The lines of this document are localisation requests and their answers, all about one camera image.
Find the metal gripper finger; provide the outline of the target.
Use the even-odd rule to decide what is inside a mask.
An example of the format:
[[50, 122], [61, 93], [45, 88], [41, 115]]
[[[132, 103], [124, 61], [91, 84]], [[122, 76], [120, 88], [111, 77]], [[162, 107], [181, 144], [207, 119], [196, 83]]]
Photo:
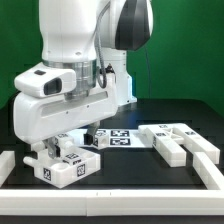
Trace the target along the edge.
[[95, 135], [100, 127], [100, 122], [94, 122], [88, 125], [87, 132], [84, 134], [84, 144], [85, 145], [92, 145], [95, 140]]
[[48, 149], [50, 158], [55, 159], [60, 157], [60, 148], [54, 143], [52, 138], [45, 139], [43, 143]]

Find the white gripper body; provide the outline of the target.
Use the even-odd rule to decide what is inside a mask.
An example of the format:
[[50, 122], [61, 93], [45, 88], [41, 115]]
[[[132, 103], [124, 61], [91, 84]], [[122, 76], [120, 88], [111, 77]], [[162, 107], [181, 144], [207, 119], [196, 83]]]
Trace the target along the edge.
[[63, 95], [38, 99], [20, 93], [14, 102], [14, 131], [33, 144], [111, 117], [117, 108], [114, 87], [94, 88], [78, 101], [66, 101]]

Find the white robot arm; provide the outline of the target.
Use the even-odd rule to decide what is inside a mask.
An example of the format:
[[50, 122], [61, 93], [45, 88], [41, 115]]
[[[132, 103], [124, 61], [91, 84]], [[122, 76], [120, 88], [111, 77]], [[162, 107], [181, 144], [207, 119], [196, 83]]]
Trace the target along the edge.
[[43, 142], [61, 155], [53, 138], [88, 126], [94, 141], [99, 122], [116, 114], [116, 74], [103, 50], [137, 50], [150, 38], [150, 0], [39, 0], [42, 61], [18, 75], [14, 130], [22, 141]]

